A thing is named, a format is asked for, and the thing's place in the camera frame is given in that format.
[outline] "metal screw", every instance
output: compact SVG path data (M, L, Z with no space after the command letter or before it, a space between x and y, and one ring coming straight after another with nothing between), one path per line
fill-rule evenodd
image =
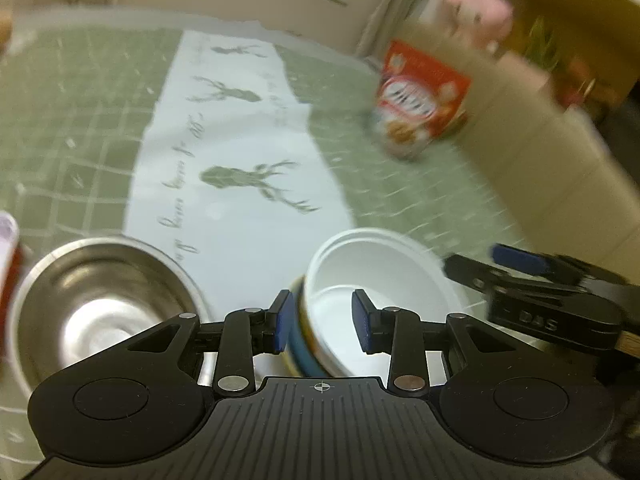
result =
M240 392L249 385L249 381L239 375L228 375L218 381L218 387L227 392Z
M424 379L417 375L401 375L396 377L394 381L396 388L400 388L406 392L417 392L426 386Z

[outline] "curtain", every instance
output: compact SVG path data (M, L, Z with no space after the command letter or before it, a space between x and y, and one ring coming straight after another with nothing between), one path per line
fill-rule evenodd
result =
M373 12L356 47L356 56L383 59L396 29L424 0L382 0Z

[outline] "crosshair marking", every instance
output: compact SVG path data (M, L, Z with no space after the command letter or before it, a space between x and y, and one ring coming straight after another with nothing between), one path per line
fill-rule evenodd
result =
M324 394L329 390L329 388L334 388L334 386L329 386L327 383L318 383L312 386L312 388L319 391L321 394Z

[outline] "stainless steel bowl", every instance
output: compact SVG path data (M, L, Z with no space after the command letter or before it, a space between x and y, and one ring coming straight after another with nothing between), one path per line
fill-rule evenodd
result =
M124 237L68 243L16 291L8 354L28 396L51 374L182 312L208 321L188 275L161 251ZM211 360L201 382L210 376Z

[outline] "white paper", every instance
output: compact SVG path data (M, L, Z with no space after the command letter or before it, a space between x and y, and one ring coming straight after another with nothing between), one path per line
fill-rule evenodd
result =
M215 320L268 308L327 238L353 227L309 113L270 43L184 33L138 153L124 231L177 260Z

